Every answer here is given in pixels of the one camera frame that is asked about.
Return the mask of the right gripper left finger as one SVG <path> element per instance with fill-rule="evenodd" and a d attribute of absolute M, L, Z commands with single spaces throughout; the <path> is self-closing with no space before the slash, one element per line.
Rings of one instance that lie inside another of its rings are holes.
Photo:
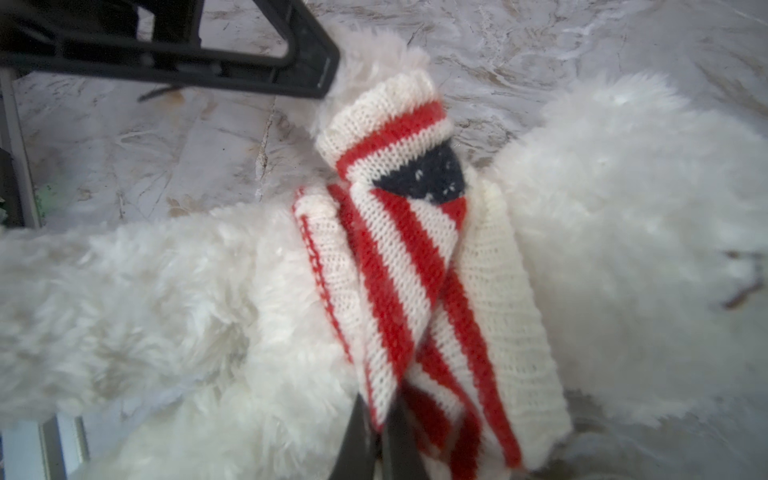
<path fill-rule="evenodd" d="M 378 434 L 368 406 L 358 395 L 329 480 L 372 480 L 378 456 Z"/>

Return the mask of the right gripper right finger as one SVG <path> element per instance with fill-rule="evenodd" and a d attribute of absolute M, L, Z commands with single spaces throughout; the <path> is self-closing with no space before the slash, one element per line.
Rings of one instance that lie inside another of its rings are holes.
<path fill-rule="evenodd" d="M 405 403 L 397 398 L 381 432 L 382 478 L 428 480 L 429 475 L 408 424 Z"/>

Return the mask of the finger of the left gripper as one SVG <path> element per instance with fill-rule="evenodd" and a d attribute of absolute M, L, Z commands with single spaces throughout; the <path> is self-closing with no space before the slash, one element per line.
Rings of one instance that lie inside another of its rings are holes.
<path fill-rule="evenodd" d="M 202 47 L 201 1 L 4 1 L 1 64 L 173 86 L 322 99 L 340 52 L 300 1 L 259 1 L 281 58 Z"/>

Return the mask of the red white striped sweater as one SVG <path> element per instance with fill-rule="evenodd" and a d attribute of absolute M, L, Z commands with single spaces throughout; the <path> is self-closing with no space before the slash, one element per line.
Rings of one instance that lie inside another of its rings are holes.
<path fill-rule="evenodd" d="M 383 81 L 316 147 L 338 173 L 293 212 L 378 434 L 397 398 L 453 479 L 534 470 L 571 432 L 499 187 L 464 166 L 427 73 Z"/>

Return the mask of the white plush teddy bear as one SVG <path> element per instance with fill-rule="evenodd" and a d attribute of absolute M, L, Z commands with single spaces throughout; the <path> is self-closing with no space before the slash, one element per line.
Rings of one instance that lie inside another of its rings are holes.
<path fill-rule="evenodd" d="M 316 147 L 331 119 L 429 62 L 388 32 L 332 36 L 326 98 L 279 103 L 328 176 L 153 223 L 2 231 L 37 302 L 15 379 L 55 414 L 193 384 L 77 478 L 328 479 L 359 384 L 293 206 L 339 178 Z M 572 424 L 505 479 L 765 478 L 766 138 L 648 75 L 578 83 L 543 119 L 481 168 L 450 138 L 506 201 Z"/>

